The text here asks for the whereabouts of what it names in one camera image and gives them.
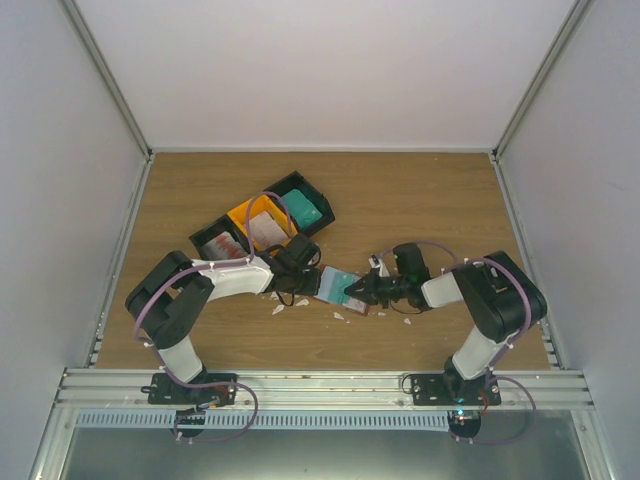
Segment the black bin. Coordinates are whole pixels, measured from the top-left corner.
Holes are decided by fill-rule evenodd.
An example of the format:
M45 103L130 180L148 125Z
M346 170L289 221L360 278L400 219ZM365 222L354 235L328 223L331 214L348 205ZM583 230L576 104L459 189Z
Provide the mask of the black bin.
M331 205L329 205L329 201L322 195L318 190L315 189L313 185L311 185L306 178L300 175L299 172L295 171L290 173L282 180L274 183L268 188L265 188L267 192L273 192L276 195L284 196L289 193L291 190L300 190L302 194L311 200L311 203L315 205L318 211L322 214L318 220L313 222L307 228L300 228L296 223L295 219L291 218L291 220L295 223L298 232L304 233L307 237L311 237L313 234L318 233L324 227L333 222L336 217L333 214L333 210L331 210ZM282 208L280 202L276 199L273 199L274 202Z
M298 232L305 234L307 237L311 237L313 234L318 233L336 219L333 214L333 210L331 210L331 205L329 205L329 201L297 171L290 173L282 180L279 180L270 187L265 188L264 191L273 192L282 197L295 189L300 190L300 192L307 197L322 214L322 217L306 228L300 228L292 217L291 221L295 224ZM273 201L284 211L284 207L282 207L278 200L274 198ZM196 247L201 259L214 260L209 258L203 247L222 232L229 232L233 239L236 240L246 252L249 252L249 240L246 235L242 233L228 215L223 215L215 222L189 237L189 240L193 246Z
M214 260L207 254L204 246L223 232L229 232L233 239L242 246L244 251L249 253L249 239L236 224L233 223L233 220L231 220L228 215L223 215L215 222L189 237L189 240L191 240L193 246L196 247L198 255L200 255L202 260Z

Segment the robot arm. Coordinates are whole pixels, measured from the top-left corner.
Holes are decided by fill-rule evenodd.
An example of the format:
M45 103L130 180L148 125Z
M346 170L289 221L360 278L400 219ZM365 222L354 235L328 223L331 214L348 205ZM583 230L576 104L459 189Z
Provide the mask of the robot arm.
M129 294L125 306L137 318L151 296L176 273L210 265L191 273L165 292L151 307L142 329L154 343L164 364L185 383L200 383L206 368L196 354L189 332L207 302L239 293L270 291L315 295L320 271L309 267L318 246L304 235L296 235L274 256L257 252L253 259L208 262L190 260L180 251L169 253Z
M454 402L459 402L469 388L475 394L477 382L472 381L495 364L515 335L524 333L526 309L517 288L486 263L465 263L431 278L416 244L398 245L393 252L398 275L385 275L380 259L372 257L371 271L345 293L370 305L380 303L383 308L406 298L420 311L464 301L475 326L446 362L443 377ZM546 315L544 296L506 253L495 252L484 259L504 268L522 287L531 308L529 328Z

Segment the vent grille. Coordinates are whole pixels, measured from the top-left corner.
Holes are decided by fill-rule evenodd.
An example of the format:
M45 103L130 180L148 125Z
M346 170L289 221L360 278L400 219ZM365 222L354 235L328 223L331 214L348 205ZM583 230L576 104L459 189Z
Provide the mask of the vent grille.
M205 424L184 428L236 429L251 412L210 410ZM170 428L174 410L85 409L76 421L84 428ZM262 411L251 428L262 430L434 430L449 429L446 412Z

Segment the enclosure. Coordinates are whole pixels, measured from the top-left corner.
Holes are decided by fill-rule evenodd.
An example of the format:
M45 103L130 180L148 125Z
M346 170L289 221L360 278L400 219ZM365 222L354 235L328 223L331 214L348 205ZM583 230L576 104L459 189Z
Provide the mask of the enclosure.
M634 478L632 2L2 11L7 478ZM315 299L279 311L267 293L209 302L190 335L210 371L260 399L235 393L203 438L255 408L252 428L176 443L180 408L141 391L158 360L134 341L125 300L169 252L203 257L194 234L292 172L335 216L311 235L323 265L361 276L372 254L426 239L460 258L503 250L526 272L549 311L497 369L537 413L498 381L478 438L537 415L527 438L460 444L447 424L458 407L420 407L404 390L465 342L464 302L359 315ZM434 276L452 265L422 252Z

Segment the white wall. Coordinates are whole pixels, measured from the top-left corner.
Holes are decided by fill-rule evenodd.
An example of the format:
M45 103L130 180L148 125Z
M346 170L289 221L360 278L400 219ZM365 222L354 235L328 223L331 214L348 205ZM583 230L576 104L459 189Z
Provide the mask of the white wall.
M156 149L489 149L573 0L79 0Z
M52 0L0 6L0 465L23 479L80 366L142 155Z
M596 0L504 158L569 364L640 470L640 4Z

